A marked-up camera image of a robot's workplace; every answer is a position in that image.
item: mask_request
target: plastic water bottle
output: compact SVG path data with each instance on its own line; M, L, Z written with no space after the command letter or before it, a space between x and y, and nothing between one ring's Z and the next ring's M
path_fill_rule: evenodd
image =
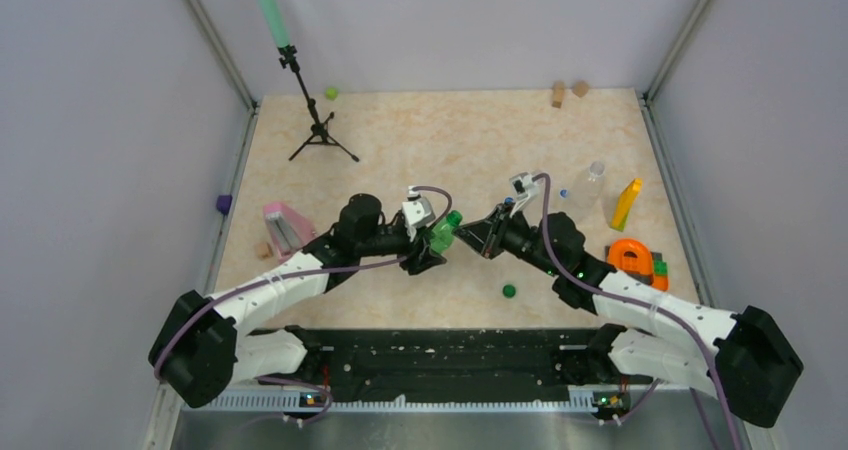
M453 231L462 223L462 214L452 210L430 231L430 249L441 254L453 243Z
M604 190L604 164L595 161L580 172L571 187L561 191L563 210L575 223L586 218Z

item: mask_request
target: green cylinder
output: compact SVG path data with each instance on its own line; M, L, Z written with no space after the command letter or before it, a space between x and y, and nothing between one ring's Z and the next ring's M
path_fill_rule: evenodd
M283 23L283 16L280 14L280 9L277 7L276 0L257 0L259 8L262 9L262 15L265 16L265 22L268 24L268 30L271 31L271 36L274 37L274 43L277 48L287 47L289 40L289 32L286 30L286 25Z

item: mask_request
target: green bottle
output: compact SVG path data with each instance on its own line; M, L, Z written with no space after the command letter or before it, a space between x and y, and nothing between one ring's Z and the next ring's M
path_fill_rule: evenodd
M453 231L462 223L462 214L452 210L430 231L430 249L441 254L453 243Z

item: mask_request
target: metal base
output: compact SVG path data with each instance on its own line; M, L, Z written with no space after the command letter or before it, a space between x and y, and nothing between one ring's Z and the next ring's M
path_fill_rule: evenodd
M350 151L346 149L344 145L342 145L341 143L336 141L335 138L330 136L330 120L332 120L335 116L335 113L330 112L330 116L327 117L327 119L324 120L323 123L313 124L311 127L312 135L307 138L306 141L303 142L300 147L297 148L297 150L294 151L292 156L289 157L289 161L294 160L294 157L296 157L301 150L306 148L307 145L323 145L325 147L339 147L344 150L346 154L350 155L350 158L352 158L354 162L358 162L359 157L350 153Z
M720 447L730 448L717 402L705 401L704 407ZM183 411L171 449L210 448L711 450L712 446L689 392L658 390L639 415L620 428L599 427L588 415L509 409L489 413L331 411L323 421L302 430L268 410Z
M318 413L321 407L301 405L303 394L310 391L277 388L236 388L226 390L201 408L184 406L184 412L282 412ZM416 403L407 402L401 395L391 402L334 403L330 412L336 413L594 413L595 393L591 390L571 390L563 402L490 402L490 403Z

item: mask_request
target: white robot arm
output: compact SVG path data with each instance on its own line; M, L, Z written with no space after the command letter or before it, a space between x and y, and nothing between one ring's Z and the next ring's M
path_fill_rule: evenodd
M488 217L460 226L456 237L484 258L503 252L514 255L552 275L553 290L571 307L626 325L605 325L601 330L607 331L598 333L595 348L607 354L611 370L715 396L708 362L693 335L664 314L677 316L703 342L709 364L714 361L730 410L755 425L774 425L804 366L768 313L755 307L741 314L714 309L645 285L586 253L585 237L565 213L547 216L556 265L545 246L542 225L531 227L521 211L541 193L539 178L523 173L511 178L510 184L518 194L516 203L498 204ZM614 296L644 303L625 303Z
M182 295L148 361L191 407L209 403L231 383L294 372L306 355L297 337L285 330L251 332L291 305L329 291L365 268L358 266L363 257L397 255L395 262L409 275L446 262L430 251L429 235L420 231L435 217L430 202L414 188L391 222L380 221L382 205L376 197L354 195L328 232L282 265L206 298L195 291ZM201 315L212 302L214 307Z

